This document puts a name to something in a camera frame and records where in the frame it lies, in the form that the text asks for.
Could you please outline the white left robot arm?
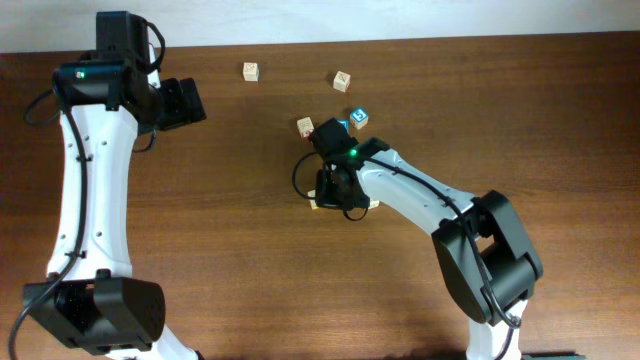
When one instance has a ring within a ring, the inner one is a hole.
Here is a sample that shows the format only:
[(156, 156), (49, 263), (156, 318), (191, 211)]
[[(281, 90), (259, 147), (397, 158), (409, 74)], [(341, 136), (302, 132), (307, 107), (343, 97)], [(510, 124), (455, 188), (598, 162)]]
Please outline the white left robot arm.
[(42, 283), (23, 290), (23, 316), (62, 345), (111, 359), (195, 359), (168, 328), (161, 287), (132, 275), (126, 237), (130, 160), (141, 135), (202, 121), (192, 79), (160, 79), (163, 41), (127, 11), (96, 16), (96, 46), (57, 68), (65, 160), (61, 217)]

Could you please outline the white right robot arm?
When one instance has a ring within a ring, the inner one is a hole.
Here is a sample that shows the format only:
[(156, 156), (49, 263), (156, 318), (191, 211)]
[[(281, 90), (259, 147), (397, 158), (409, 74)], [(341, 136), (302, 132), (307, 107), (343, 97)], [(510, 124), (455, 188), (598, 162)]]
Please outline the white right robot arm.
[(417, 225), (431, 238), (446, 288), (469, 319), (466, 358), (522, 358), (522, 315), (543, 264), (507, 197), (447, 186), (378, 138), (358, 142), (336, 119), (308, 139), (322, 160), (312, 201), (348, 214), (378, 200)]

